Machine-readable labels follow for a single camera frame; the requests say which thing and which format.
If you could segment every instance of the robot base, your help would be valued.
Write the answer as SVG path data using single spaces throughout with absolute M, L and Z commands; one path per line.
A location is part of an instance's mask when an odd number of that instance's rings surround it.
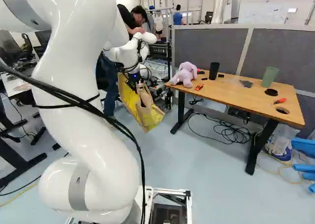
M 142 211 L 142 187 L 139 187 L 135 201 Z M 146 186 L 146 204 L 145 224 L 192 224 L 192 193 L 189 190 L 153 189 Z M 65 224 L 90 223 L 69 217 Z

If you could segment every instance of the gray cubicle partition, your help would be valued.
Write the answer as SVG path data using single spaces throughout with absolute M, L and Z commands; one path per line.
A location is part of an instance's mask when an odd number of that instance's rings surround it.
M 254 29 L 241 75 L 261 79 L 268 66 L 280 70 L 276 82 L 315 93 L 315 32 Z M 315 129 L 315 98 L 298 99 L 306 124 L 298 136 L 306 138 Z M 253 120 L 263 121 L 256 116 Z
M 175 67 L 191 62 L 200 69 L 209 69 L 211 62 L 220 63 L 220 72 L 235 74 L 248 29 L 175 30 Z

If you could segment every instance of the pink stuffed animal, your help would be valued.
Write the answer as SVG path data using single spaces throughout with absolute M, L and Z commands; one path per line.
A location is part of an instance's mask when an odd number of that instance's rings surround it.
M 171 85 L 176 85 L 178 82 L 183 82 L 186 88 L 191 88 L 192 79 L 197 79 L 197 67 L 190 62 L 184 62 L 180 64 L 179 72 L 177 72 L 169 82 Z

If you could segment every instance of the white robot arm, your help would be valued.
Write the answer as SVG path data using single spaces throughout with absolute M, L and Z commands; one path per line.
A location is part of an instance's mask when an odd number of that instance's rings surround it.
M 156 41 L 149 33 L 139 33 L 128 42 L 116 0 L 0 0 L 0 12 L 0 29 L 52 30 L 32 78 L 86 100 L 98 95 L 95 64 L 105 43 L 125 44 L 106 55 L 127 68 L 137 64 L 135 38 Z M 146 46 L 141 49 L 143 59 L 147 54 Z M 37 87 L 32 92 L 38 105 L 66 104 Z M 101 110 L 100 98 L 90 104 Z M 53 138 L 71 154 L 43 173 L 39 183 L 43 201 L 82 221 L 122 223 L 131 208 L 137 208 L 139 167 L 131 152 L 104 119 L 78 107 L 39 112 Z
M 132 40 L 124 46 L 109 50 L 104 48 L 103 53 L 109 60 L 122 63 L 130 81 L 137 82 L 141 77 L 140 69 L 145 67 L 141 64 L 142 60 L 145 60 L 150 53 L 148 43 L 155 43 L 156 41 L 157 37 L 149 32 L 145 32 L 144 34 L 137 32 Z

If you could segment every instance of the orange screwdriver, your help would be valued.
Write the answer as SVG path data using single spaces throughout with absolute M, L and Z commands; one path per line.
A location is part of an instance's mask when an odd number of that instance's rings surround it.
M 280 98 L 279 100 L 277 100 L 277 101 L 275 101 L 275 102 L 273 102 L 273 103 L 270 103 L 269 104 L 269 106 L 270 105 L 274 105 L 274 104 L 278 104 L 278 103 L 283 103 L 283 102 L 285 102 L 286 101 L 286 98 L 284 97 L 284 98 Z

